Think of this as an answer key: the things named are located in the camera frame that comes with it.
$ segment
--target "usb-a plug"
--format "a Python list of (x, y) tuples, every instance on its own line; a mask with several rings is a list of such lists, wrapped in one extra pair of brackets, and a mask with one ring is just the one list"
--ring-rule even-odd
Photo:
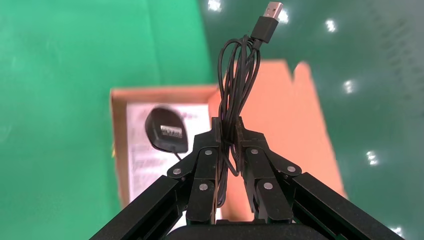
[(263, 16), (260, 16), (250, 37), (264, 43), (269, 43), (279, 23), (278, 16), (283, 10), (281, 2), (271, 1)]

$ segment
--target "green mat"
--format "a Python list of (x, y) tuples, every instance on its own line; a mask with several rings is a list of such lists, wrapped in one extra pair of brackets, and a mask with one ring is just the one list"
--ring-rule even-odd
[(197, 2), (167, 3), (0, 1), (0, 239), (88, 239), (118, 213), (110, 88), (214, 81)]

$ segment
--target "cardboard box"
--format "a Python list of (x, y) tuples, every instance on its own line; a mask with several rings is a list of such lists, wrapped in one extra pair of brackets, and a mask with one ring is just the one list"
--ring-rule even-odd
[[(216, 86), (113, 89), (110, 102), (119, 196), (125, 207), (129, 203), (127, 104), (207, 103), (210, 117), (215, 117), (220, 93)], [(263, 61), (241, 116), (247, 129), (265, 134), (271, 150), (346, 197), (311, 70), (306, 63), (301, 62), (292, 75), (285, 61)], [(227, 189), (223, 218), (251, 219), (243, 179), (229, 173)]]
[(216, 85), (129, 88), (111, 91), (110, 104), (113, 119), (115, 164), (119, 197), (123, 207), (130, 203), (127, 105), (131, 103), (207, 104), (216, 92)]

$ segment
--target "white paper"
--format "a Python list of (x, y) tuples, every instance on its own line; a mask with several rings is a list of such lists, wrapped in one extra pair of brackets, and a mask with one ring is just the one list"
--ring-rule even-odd
[[(128, 182), (129, 199), (133, 201), (169, 168), (178, 162), (172, 153), (156, 150), (152, 147), (145, 131), (146, 118), (150, 111), (161, 103), (130, 103), (126, 107), (128, 135)], [(211, 129), (209, 106), (207, 104), (166, 104), (183, 117), (187, 131), (188, 152), (180, 153), (184, 158), (193, 150), (194, 137)], [(221, 213), (217, 209), (217, 219)], [(175, 225), (185, 225), (185, 217)]]

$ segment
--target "usb cable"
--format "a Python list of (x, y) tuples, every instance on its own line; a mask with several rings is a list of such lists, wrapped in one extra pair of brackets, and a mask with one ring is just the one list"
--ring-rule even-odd
[[(243, 160), (234, 147), (236, 121), (252, 90), (261, 63), (259, 48), (269, 43), (278, 25), (278, 16), (283, 9), (281, 2), (270, 2), (260, 16), (250, 36), (231, 39), (224, 44), (218, 58), (218, 84), (221, 95), (218, 117), (220, 119), (221, 154), (218, 160), (218, 204), (220, 208), (226, 198), (228, 169), (234, 176), (243, 171)], [(234, 45), (223, 79), (222, 64), (225, 50)], [(235, 168), (229, 155), (234, 158)]]

